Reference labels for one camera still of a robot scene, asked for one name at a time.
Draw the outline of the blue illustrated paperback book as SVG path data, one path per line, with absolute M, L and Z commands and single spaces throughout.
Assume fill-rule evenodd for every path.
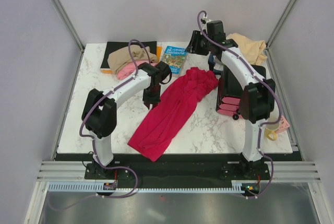
M 185 48 L 167 46 L 160 58 L 171 69 L 172 75 L 178 77 L 182 71 L 187 52 Z

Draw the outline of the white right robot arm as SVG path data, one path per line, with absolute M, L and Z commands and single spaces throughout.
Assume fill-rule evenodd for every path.
M 239 165 L 239 173 L 251 179 L 258 172 L 256 161 L 264 154 L 261 150 L 263 126 L 267 123 L 275 103 L 275 82 L 266 79 L 243 56 L 234 40 L 225 38 L 223 23 L 206 17 L 197 19 L 199 29 L 194 30 L 186 52 L 216 56 L 234 75 L 242 88 L 239 112 L 245 120 L 245 144 L 242 156 L 245 162 Z

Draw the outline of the magenta t shirt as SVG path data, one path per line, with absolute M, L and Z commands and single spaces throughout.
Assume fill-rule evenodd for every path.
M 128 142 L 151 161 L 157 161 L 172 139 L 194 113 L 197 104 L 218 86 L 211 70 L 198 67 L 173 81 L 161 96 L 161 102 L 143 119 Z

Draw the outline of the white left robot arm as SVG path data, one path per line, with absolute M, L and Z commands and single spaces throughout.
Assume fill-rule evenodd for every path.
M 111 163 L 114 156 L 111 147 L 111 134 L 117 125 L 117 109 L 128 99 L 143 92 L 142 101 L 148 109 L 160 103 L 161 85 L 164 80 L 172 78 L 168 64 L 159 62 L 152 66 L 140 64 L 137 69 L 123 81 L 109 90 L 92 89 L 87 96 L 82 112 L 81 137 L 92 138 L 93 158 L 98 163 L 96 172 L 104 179 L 114 174 Z

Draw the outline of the black pink drawer organizer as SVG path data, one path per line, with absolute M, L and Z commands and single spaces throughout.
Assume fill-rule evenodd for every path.
M 263 84 L 252 83 L 243 88 L 230 69 L 223 65 L 216 102 L 219 114 L 255 123 L 269 117 L 271 102 L 270 92 Z

